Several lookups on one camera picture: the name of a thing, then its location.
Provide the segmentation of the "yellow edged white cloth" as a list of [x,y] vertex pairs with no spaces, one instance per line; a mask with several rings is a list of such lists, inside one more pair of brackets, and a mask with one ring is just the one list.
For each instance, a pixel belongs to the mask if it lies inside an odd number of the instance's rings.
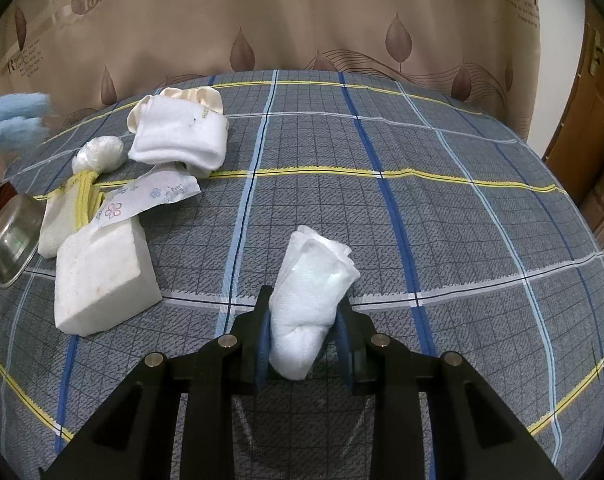
[[43,258],[55,258],[63,242],[93,220],[104,199],[97,178],[96,171],[82,170],[47,195],[37,249]]

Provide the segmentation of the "grey plaid bed sheet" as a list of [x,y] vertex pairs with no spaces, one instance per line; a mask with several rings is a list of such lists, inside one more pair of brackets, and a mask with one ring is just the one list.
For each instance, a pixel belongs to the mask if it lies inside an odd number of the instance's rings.
[[148,352],[181,356],[273,284],[291,233],[349,245],[349,296],[415,351],[454,350],[564,478],[604,443],[604,255],[510,129],[411,84],[329,72],[209,78],[217,174],[139,220],[163,298],[95,336],[54,322],[53,261],[0,288],[0,452],[34,479]]

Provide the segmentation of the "beige leaf print curtain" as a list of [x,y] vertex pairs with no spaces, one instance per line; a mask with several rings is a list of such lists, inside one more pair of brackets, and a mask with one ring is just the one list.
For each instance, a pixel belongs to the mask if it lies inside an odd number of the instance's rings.
[[527,136],[539,48],[537,0],[9,0],[0,95],[72,113],[190,77],[329,70],[444,93]]

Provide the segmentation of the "light blue fluffy towel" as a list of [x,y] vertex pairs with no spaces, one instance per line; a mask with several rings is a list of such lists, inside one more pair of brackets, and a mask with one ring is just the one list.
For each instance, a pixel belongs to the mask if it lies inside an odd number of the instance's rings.
[[0,154],[36,148],[50,133],[45,117],[50,99],[45,93],[0,96]]

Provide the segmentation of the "floral tissue packet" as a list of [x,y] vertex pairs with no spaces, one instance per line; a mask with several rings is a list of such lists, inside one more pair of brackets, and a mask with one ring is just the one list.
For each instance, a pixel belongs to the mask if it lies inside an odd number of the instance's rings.
[[104,201],[89,226],[105,228],[133,219],[154,207],[175,204],[200,193],[197,178],[184,166],[178,162],[165,162],[104,195]]

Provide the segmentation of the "cream satin scrunchie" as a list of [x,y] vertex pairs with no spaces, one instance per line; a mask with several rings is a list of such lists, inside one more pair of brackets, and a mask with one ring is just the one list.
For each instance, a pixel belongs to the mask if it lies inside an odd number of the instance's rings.
[[140,116],[142,116],[142,109],[158,96],[199,104],[210,108],[210,110],[213,110],[213,112],[217,114],[224,113],[224,105],[223,99],[221,98],[221,93],[219,93],[219,91],[214,89],[212,86],[201,86],[189,89],[166,87],[156,94],[148,94],[148,96],[144,96],[133,106],[133,109],[130,111],[130,114],[128,114],[126,119],[126,125],[129,132],[137,132]]

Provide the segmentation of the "white plastic bag ball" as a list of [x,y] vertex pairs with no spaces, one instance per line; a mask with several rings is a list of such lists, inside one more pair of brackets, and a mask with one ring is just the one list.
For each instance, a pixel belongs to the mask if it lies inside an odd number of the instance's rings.
[[117,136],[98,136],[84,144],[72,159],[73,174],[95,171],[97,174],[112,172],[121,167],[126,159],[123,141]]

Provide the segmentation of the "steel bowl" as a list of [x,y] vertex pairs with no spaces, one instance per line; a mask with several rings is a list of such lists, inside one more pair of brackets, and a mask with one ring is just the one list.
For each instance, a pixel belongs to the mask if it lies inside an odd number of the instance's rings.
[[37,251],[45,205],[19,193],[0,210],[0,288],[23,273]]

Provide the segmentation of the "white foam sponge block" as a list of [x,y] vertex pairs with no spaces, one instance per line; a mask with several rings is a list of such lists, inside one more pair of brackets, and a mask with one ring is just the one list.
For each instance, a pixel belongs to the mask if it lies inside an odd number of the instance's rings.
[[137,218],[70,235],[56,258],[55,326],[68,335],[110,330],[162,300]]

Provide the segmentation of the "white sock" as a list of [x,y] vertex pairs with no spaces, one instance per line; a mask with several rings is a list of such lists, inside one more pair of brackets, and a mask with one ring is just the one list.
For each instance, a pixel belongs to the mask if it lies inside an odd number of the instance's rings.
[[205,105],[169,96],[145,96],[127,117],[134,134],[128,158],[147,165],[182,162],[203,172],[224,164],[228,120]]

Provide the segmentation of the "brown wooden door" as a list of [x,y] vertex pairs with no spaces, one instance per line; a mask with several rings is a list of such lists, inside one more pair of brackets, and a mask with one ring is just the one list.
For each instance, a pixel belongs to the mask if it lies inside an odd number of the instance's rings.
[[604,17],[591,1],[573,88],[542,160],[604,247]]

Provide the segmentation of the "white towel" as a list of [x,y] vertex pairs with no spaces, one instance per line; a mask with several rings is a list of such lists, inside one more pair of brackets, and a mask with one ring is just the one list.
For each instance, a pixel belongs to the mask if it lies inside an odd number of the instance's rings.
[[291,234],[269,298],[269,362],[288,380],[303,380],[313,366],[337,307],[360,277],[349,246],[309,226]]

